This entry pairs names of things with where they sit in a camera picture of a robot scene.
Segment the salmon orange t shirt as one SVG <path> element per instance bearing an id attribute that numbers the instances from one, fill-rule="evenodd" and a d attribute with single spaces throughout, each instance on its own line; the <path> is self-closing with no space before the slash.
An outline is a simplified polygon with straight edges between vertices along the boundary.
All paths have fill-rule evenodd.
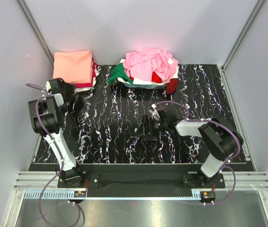
<path id="1" fill-rule="evenodd" d="M 74 84 L 79 78 L 81 64 L 92 57 L 91 50 L 79 52 L 55 52 L 53 79 L 62 78 Z"/>

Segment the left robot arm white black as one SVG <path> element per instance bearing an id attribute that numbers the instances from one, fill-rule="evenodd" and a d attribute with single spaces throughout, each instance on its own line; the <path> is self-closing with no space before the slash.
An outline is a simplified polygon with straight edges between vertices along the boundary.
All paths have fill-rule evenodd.
<path id="1" fill-rule="evenodd" d="M 85 176 L 65 141 L 60 114 L 60 107 L 72 100 L 76 86 L 62 78 L 47 81 L 45 88 L 30 83 L 26 86 L 44 93 L 39 99 L 29 101 L 28 108 L 33 131 L 44 138 L 58 160 L 56 175 L 67 186 L 82 186 Z"/>

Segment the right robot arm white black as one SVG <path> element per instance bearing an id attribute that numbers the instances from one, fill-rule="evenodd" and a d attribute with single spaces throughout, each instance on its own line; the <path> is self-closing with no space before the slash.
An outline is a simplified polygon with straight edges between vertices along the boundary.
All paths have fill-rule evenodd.
<path id="1" fill-rule="evenodd" d="M 170 109 L 154 109 L 150 116 L 145 114 L 134 136 L 144 141 L 156 141 L 164 131 L 181 137 L 202 138 L 209 150 L 200 170 L 183 180 L 183 184 L 191 189 L 210 187 L 226 163 L 240 153 L 243 145 L 242 136 L 221 115 L 203 120 L 178 119 Z"/>

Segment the folded white t shirt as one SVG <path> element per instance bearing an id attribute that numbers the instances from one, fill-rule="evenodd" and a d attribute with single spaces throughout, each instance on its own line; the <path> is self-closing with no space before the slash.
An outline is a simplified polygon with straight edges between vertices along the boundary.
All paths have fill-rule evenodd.
<path id="1" fill-rule="evenodd" d="M 92 81 L 90 83 L 85 84 L 75 84 L 76 88 L 74 89 L 75 93 L 79 92 L 85 92 L 93 89 L 97 83 L 97 76 L 99 75 L 99 72 L 97 69 L 94 69 L 92 72 Z"/>

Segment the folded red t shirt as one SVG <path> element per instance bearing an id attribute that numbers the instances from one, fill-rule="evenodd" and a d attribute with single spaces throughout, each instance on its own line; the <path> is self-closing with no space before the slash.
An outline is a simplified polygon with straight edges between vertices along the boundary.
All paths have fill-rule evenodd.
<path id="1" fill-rule="evenodd" d="M 95 62 L 93 63 L 92 67 L 93 67 L 94 70 L 98 69 L 98 65 Z"/>

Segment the laundry basket grey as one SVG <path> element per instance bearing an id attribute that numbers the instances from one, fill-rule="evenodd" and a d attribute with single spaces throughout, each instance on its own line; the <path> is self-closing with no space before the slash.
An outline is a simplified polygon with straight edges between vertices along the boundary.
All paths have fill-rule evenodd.
<path id="1" fill-rule="evenodd" d="M 166 89 L 167 85 L 159 85 L 159 84 L 150 84 L 150 85 L 140 85 L 140 84 L 130 84 L 129 82 L 124 81 L 122 78 L 117 79 L 118 82 L 122 83 L 124 86 L 128 88 L 136 88 L 136 89 Z"/>

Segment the green t shirt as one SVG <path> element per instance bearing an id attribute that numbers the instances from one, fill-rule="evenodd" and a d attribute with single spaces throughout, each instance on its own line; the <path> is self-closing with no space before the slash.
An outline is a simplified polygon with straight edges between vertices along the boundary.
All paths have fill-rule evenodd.
<path id="1" fill-rule="evenodd" d="M 109 85 L 114 83 L 115 79 L 121 78 L 123 81 L 133 84 L 133 81 L 126 74 L 125 69 L 123 67 L 123 63 L 117 64 L 111 71 L 111 77 L 107 80 Z"/>

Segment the light pink t shirt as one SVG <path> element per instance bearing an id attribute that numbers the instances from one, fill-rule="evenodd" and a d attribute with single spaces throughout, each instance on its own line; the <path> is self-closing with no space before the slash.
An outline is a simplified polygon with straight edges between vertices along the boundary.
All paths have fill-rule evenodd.
<path id="1" fill-rule="evenodd" d="M 153 48 L 142 48 L 125 55 L 123 67 L 132 78 L 151 81 L 156 73 L 163 83 L 176 73 L 179 61 L 170 52 Z"/>

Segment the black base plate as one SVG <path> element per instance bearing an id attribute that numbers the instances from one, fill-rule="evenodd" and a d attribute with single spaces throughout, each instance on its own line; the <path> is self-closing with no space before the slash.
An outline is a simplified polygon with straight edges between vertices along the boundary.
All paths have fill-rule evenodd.
<path id="1" fill-rule="evenodd" d="M 200 164 L 81 164 L 89 188 L 139 185 L 179 186 L 188 189 L 222 189 L 222 174 L 207 177 Z"/>

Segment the left aluminium frame post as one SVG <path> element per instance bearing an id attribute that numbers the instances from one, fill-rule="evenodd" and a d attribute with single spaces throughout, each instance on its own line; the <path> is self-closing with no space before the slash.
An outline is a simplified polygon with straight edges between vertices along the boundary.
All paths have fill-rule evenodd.
<path id="1" fill-rule="evenodd" d="M 44 54 L 46 55 L 48 61 L 51 63 L 52 67 L 54 66 L 54 56 L 52 55 L 50 48 L 42 35 L 39 26 L 34 19 L 34 16 L 27 5 L 25 0 L 16 0 L 16 3 L 18 4 L 21 12 L 23 13 L 24 17 L 26 18 L 31 30 L 33 31 L 37 41 L 39 42 L 39 45 L 41 46 Z"/>

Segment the aluminium frame post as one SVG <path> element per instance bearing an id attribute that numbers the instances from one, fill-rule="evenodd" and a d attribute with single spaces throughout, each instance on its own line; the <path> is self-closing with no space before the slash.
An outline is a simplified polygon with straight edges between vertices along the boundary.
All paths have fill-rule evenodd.
<path id="1" fill-rule="evenodd" d="M 228 66 L 230 65 L 233 57 L 235 56 L 236 52 L 238 51 L 242 41 L 244 40 L 246 34 L 248 33 L 249 29 L 253 25 L 256 17 L 258 16 L 259 12 L 261 11 L 263 5 L 265 4 L 266 0 L 257 0 L 255 6 L 253 7 L 248 19 L 246 20 L 242 30 L 240 31 L 239 36 L 237 37 L 231 51 L 229 52 L 226 60 L 222 65 L 222 70 L 225 71 Z"/>
<path id="2" fill-rule="evenodd" d="M 31 30 L 33 31 L 37 41 L 39 42 L 39 45 L 41 46 L 44 54 L 46 55 L 48 61 L 51 63 L 52 67 L 54 66 L 54 56 L 52 55 L 50 48 L 42 35 L 39 26 L 34 19 L 34 16 L 27 5 L 25 0 L 16 0 L 16 3 L 18 4 L 21 12 L 23 13 L 24 17 L 26 18 Z"/>

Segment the right aluminium frame post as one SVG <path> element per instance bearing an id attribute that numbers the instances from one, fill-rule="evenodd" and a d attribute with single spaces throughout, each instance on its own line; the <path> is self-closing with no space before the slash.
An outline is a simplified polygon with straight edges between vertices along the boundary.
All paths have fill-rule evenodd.
<path id="1" fill-rule="evenodd" d="M 229 52 L 226 60 L 222 65 L 222 70 L 225 71 L 228 66 L 230 65 L 233 57 L 235 56 L 236 52 L 238 51 L 242 41 L 244 40 L 246 34 L 248 33 L 249 29 L 253 25 L 256 17 L 258 16 L 259 12 L 261 11 L 263 5 L 265 4 L 266 0 L 257 0 L 255 6 L 253 7 L 248 19 L 246 20 L 242 30 L 240 31 L 239 36 L 237 37 L 231 51 Z"/>

